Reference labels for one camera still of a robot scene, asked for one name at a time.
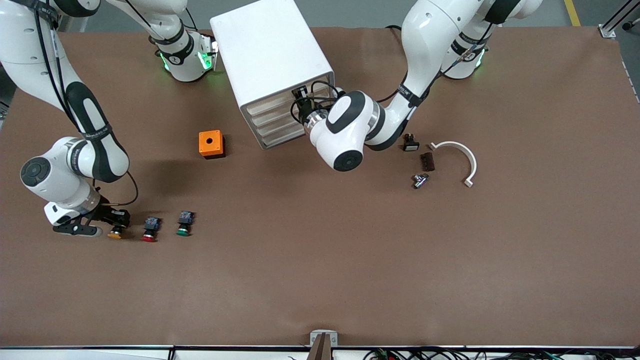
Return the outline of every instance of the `brown table surface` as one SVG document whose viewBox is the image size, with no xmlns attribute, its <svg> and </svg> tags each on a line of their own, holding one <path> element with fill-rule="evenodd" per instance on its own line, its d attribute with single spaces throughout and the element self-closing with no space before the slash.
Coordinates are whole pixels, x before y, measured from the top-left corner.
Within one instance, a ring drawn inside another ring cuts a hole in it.
<svg viewBox="0 0 640 360">
<path fill-rule="evenodd" d="M 388 29 L 315 29 L 337 83 L 374 98 L 406 69 Z M 0 133 L 0 345 L 636 345 L 639 106 L 595 28 L 501 28 L 469 79 L 441 79 L 408 131 L 476 154 L 364 154 L 327 167 L 308 138 L 263 151 L 224 74 L 179 83 L 142 33 L 63 34 L 131 157 L 133 241 L 61 236 L 22 164 L 76 135 L 18 92 Z M 199 131 L 228 156 L 203 160 Z M 124 178 L 104 184 L 127 200 Z M 179 211 L 198 214 L 175 235 Z M 147 216 L 159 242 L 139 241 Z"/>
</svg>

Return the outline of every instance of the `metal fitting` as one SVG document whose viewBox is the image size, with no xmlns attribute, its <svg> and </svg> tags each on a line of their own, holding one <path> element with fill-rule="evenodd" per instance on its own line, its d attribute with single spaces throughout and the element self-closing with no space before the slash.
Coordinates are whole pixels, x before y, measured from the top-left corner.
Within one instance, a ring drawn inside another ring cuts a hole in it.
<svg viewBox="0 0 640 360">
<path fill-rule="evenodd" d="M 303 126 L 307 135 L 311 133 L 314 126 L 322 120 L 326 120 L 329 117 L 329 111 L 326 109 L 315 110 L 305 119 Z"/>
<path fill-rule="evenodd" d="M 412 179 L 415 181 L 415 183 L 413 184 L 413 188 L 419 189 L 420 187 L 422 187 L 422 185 L 424 185 L 424 183 L 427 182 L 429 176 L 427 174 L 416 174 L 412 177 Z"/>
</svg>

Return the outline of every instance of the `robotic arm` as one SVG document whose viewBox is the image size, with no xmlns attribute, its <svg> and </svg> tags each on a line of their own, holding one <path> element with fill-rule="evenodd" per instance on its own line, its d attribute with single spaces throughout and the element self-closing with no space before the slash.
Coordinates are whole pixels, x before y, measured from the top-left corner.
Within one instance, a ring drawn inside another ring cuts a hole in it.
<svg viewBox="0 0 640 360">
<path fill-rule="evenodd" d="M 179 81 L 194 81 L 214 67 L 212 38 L 186 31 L 177 14 L 186 0 L 108 0 L 131 16 L 158 46 L 164 67 Z M 83 139 L 65 137 L 27 161 L 20 178 L 48 200 L 45 214 L 54 231 L 98 236 L 100 220 L 120 238 L 129 213 L 116 210 L 85 178 L 111 183 L 127 174 L 129 158 L 118 143 L 91 90 L 79 79 L 58 39 L 58 14 L 93 15 L 100 0 L 0 0 L 0 61 L 23 91 L 64 111 Z"/>
<path fill-rule="evenodd" d="M 187 31 L 178 14 L 187 8 L 187 0 L 107 0 L 132 17 L 150 35 L 160 49 L 164 67 L 179 81 L 200 79 L 213 69 L 216 43 L 207 35 Z"/>
<path fill-rule="evenodd" d="M 99 4 L 0 0 L 0 61 L 7 74 L 26 93 L 64 111 L 83 137 L 58 140 L 45 154 L 27 161 L 20 178 L 49 201 L 45 214 L 55 231 L 85 236 L 97 236 L 100 229 L 80 224 L 82 217 L 113 224 L 118 234 L 129 223 L 126 211 L 103 206 L 108 201 L 85 181 L 120 179 L 129 169 L 129 158 L 95 96 L 73 70 L 55 31 L 59 13 L 89 16 Z"/>
<path fill-rule="evenodd" d="M 389 106 L 383 108 L 361 91 L 343 95 L 329 112 L 309 105 L 310 101 L 300 101 L 300 120 L 311 143 L 335 170 L 353 170 L 362 162 L 364 145 L 381 151 L 395 143 L 433 82 L 484 46 L 494 24 L 512 16 L 529 15 L 540 3 L 541 0 L 418 0 L 403 22 L 407 76 Z M 456 45 L 456 38 L 468 40 L 470 45 Z"/>
</svg>

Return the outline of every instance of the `black cable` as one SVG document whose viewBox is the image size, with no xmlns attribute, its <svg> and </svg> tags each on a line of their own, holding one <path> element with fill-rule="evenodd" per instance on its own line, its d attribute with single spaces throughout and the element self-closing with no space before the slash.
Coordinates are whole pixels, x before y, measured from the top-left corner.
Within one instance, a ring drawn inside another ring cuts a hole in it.
<svg viewBox="0 0 640 360">
<path fill-rule="evenodd" d="M 471 360 L 471 359 L 469 359 L 469 356 L 465 355 L 464 353 L 462 353 L 460 351 L 457 351 L 457 350 L 452 349 L 452 348 L 450 348 L 448 350 L 449 350 L 450 353 L 453 354 L 453 356 L 456 357 L 456 359 L 458 359 L 460 357 L 460 359 Z"/>
<path fill-rule="evenodd" d="M 400 84 L 401 84 L 401 83 L 404 83 L 404 81 L 406 80 L 406 76 L 407 76 L 408 74 L 409 74 L 408 72 L 405 72 L 405 73 L 404 73 L 404 77 L 402 78 L 402 81 L 400 81 Z M 397 93 L 398 93 L 398 89 L 395 89 L 395 90 L 394 90 L 394 92 L 392 92 L 389 96 L 385 97 L 384 99 L 380 99 L 380 100 L 376 100 L 376 101 L 377 101 L 377 102 L 387 101 L 387 100 L 391 99 L 391 98 L 392 98 L 395 94 L 397 94 Z"/>
<path fill-rule="evenodd" d="M 402 27 L 400 27 L 400 26 L 398 26 L 398 25 L 389 25 L 389 26 L 385 26 L 385 29 L 398 29 L 398 30 L 402 31 Z M 404 73 L 404 78 L 402 79 L 402 81 L 400 81 L 400 84 L 401 84 L 401 83 L 404 83 L 404 81 L 406 80 L 406 75 L 407 75 L 407 73 L 405 72 L 405 73 Z M 391 93 L 391 95 L 389 95 L 389 96 L 385 97 L 385 98 L 384 98 L 384 99 L 382 99 L 382 100 L 377 100 L 377 102 L 387 101 L 387 100 L 391 99 L 391 98 L 392 98 L 395 94 L 397 94 L 397 93 L 398 93 L 398 89 L 395 89 L 395 90 L 394 90 L 394 92 L 392 92 L 392 93 Z"/>
<path fill-rule="evenodd" d="M 138 191 L 138 184 L 136 183 L 136 180 L 133 178 L 133 175 L 131 175 L 129 171 L 127 171 L 127 175 L 131 178 L 131 182 L 133 182 L 133 186 L 136 189 L 136 196 L 133 198 L 133 200 L 129 202 L 123 202 L 121 204 L 102 204 L 103 206 L 126 206 L 126 205 L 131 205 L 134 202 L 136 202 L 136 200 L 138 200 L 138 195 L 140 194 L 140 192 Z"/>
<path fill-rule="evenodd" d="M 368 353 L 366 353 L 366 354 L 364 355 L 364 357 L 362 358 L 362 360 L 367 360 L 367 357 L 368 357 L 369 355 L 371 355 L 371 354 L 375 354 L 375 353 L 376 353 L 376 351 L 375 351 L 375 350 L 371 350 L 371 351 L 369 351 Z"/>
<path fill-rule="evenodd" d="M 299 97 L 299 98 L 293 100 L 293 102 L 291 103 L 291 109 L 289 109 L 289 113 L 291 114 L 291 117 L 297 122 L 300 122 L 300 120 L 295 115 L 293 115 L 293 107 L 301 100 L 336 101 L 336 99 L 331 99 L 329 97 L 318 97 L 318 96 Z"/>
<path fill-rule="evenodd" d="M 149 30 L 151 30 L 151 31 L 153 31 L 154 33 L 156 33 L 156 31 L 155 31 L 155 30 L 153 30 L 153 29 L 151 28 L 151 24 L 149 24 L 149 21 L 147 21 L 147 20 L 145 19 L 145 17 L 144 17 L 144 16 L 142 16 L 142 14 L 141 14 L 140 12 L 138 12 L 138 9 L 136 9 L 136 7 L 135 7 L 135 6 L 133 6 L 133 4 L 131 4 L 131 2 L 130 2 L 129 0 L 124 0 L 124 1 L 125 1 L 127 4 L 129 4 L 129 6 L 131 7 L 131 9 L 132 9 L 133 11 L 135 11 L 135 12 L 136 12 L 136 14 L 138 14 L 138 17 L 139 17 L 139 18 L 141 18 L 141 19 L 142 19 L 142 21 L 144 21 L 144 22 L 145 22 L 145 24 L 149 27 Z"/>
<path fill-rule="evenodd" d="M 69 112 L 69 109 L 67 109 L 65 105 L 65 101 L 62 100 L 62 97 L 60 96 L 60 92 L 58 91 L 58 86 L 56 85 L 56 81 L 53 78 L 53 71 L 51 70 L 51 66 L 49 65 L 49 57 L 47 56 L 47 48 L 44 46 L 44 36 L 42 34 L 42 27 L 40 25 L 40 16 L 38 12 L 33 12 L 33 13 L 36 20 L 36 29 L 38 31 L 38 40 L 40 41 L 40 49 L 42 50 L 42 58 L 47 68 L 47 73 L 49 75 L 49 80 L 51 81 L 51 86 L 53 87 L 53 91 L 56 93 L 56 97 L 60 102 L 60 106 L 62 107 L 62 110 L 65 112 L 65 114 L 67 114 L 67 117 L 69 118 L 69 120 L 71 120 L 71 122 L 76 127 L 78 132 L 80 132 L 80 128 L 76 124 L 73 116 L 71 115 L 71 112 Z"/>
<path fill-rule="evenodd" d="M 71 113 L 71 107 L 69 106 L 69 99 L 67 99 L 67 91 L 65 90 L 65 81 L 62 78 L 62 66 L 60 65 L 60 57 L 56 54 L 56 66 L 58 68 L 58 80 L 60 81 L 60 92 L 62 92 L 62 99 L 65 101 L 65 108 L 67 109 L 69 115 Z"/>
<path fill-rule="evenodd" d="M 436 349 L 435 350 L 435 354 L 433 354 L 432 356 L 429 356 L 427 360 L 431 360 L 432 358 L 434 358 L 436 355 L 442 355 L 444 357 L 447 358 L 447 360 L 452 360 L 451 357 L 449 357 L 447 354 L 445 354 L 442 350 L 440 349 Z"/>
<path fill-rule="evenodd" d="M 484 38 L 486 38 L 486 35 L 487 35 L 487 34 L 489 34 L 489 30 L 491 30 L 491 28 L 492 28 L 492 27 L 493 27 L 493 23 L 489 23 L 489 26 L 488 26 L 488 27 L 487 27 L 487 29 L 484 31 L 484 34 L 482 35 L 482 37 L 480 38 L 480 40 L 478 40 L 477 44 L 480 44 L 480 43 L 484 40 Z M 438 73 L 438 75 L 436 76 L 436 79 L 437 79 L 437 78 L 440 78 L 440 77 L 442 77 L 442 76 L 444 76 L 444 75 L 447 73 L 447 71 L 451 70 L 451 68 L 453 68 L 454 66 L 456 66 L 459 62 L 460 62 L 460 59 L 458 58 L 456 61 L 454 61 L 454 62 L 451 64 L 451 66 L 447 67 L 447 70 L 439 72 L 439 73 Z"/>
<path fill-rule="evenodd" d="M 392 355 L 395 355 L 398 360 L 408 360 L 404 355 L 400 354 L 400 351 L 390 351 Z"/>
<path fill-rule="evenodd" d="M 336 95 L 338 94 L 338 89 L 335 88 L 335 86 L 327 83 L 326 81 L 322 81 L 322 80 L 315 80 L 313 83 L 311 83 L 311 93 L 313 94 L 314 92 L 314 85 L 315 84 L 325 84 L 326 86 L 329 86 L 330 88 L 333 89 L 333 91 L 335 91 Z"/>
<path fill-rule="evenodd" d="M 189 19 L 191 19 L 191 23 L 193 24 L 193 29 L 195 29 L 195 31 L 198 31 L 198 28 L 196 27 L 196 22 L 193 21 L 193 16 L 191 16 L 191 12 L 189 11 L 189 8 L 184 8 L 185 10 L 187 10 L 187 14 L 189 15 Z"/>
</svg>

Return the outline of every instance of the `white curved bracket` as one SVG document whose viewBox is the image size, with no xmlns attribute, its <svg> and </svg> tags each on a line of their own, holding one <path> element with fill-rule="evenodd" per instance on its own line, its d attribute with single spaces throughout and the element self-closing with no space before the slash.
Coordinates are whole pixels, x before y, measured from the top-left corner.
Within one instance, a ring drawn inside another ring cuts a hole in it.
<svg viewBox="0 0 640 360">
<path fill-rule="evenodd" d="M 462 145 L 459 142 L 441 142 L 438 145 L 434 143 L 431 143 L 429 145 L 431 150 L 435 150 L 441 146 L 455 147 L 456 149 L 460 150 L 461 152 L 464 152 L 465 155 L 467 155 L 467 157 L 469 158 L 469 162 L 471 163 L 471 174 L 469 174 L 469 176 L 465 179 L 465 185 L 467 185 L 468 187 L 473 186 L 473 182 L 471 181 L 471 178 L 476 174 L 476 170 L 478 168 L 478 163 L 476 161 L 476 157 L 474 156 L 474 153 L 471 152 L 471 150 L 469 150 L 468 147 Z"/>
</svg>

